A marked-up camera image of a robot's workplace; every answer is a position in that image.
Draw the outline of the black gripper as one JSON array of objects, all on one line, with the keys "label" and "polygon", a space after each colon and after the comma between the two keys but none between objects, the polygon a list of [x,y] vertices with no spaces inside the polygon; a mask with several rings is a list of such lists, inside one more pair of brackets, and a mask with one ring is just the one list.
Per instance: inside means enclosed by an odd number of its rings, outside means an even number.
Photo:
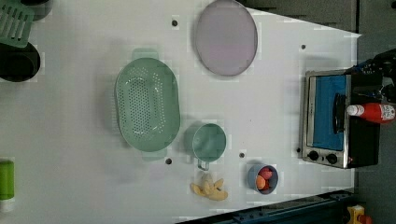
[{"label": "black gripper", "polygon": [[367,78],[368,86],[353,88],[355,94],[395,102],[395,49],[374,56],[373,59],[356,64],[345,71],[345,75],[354,78]]}]

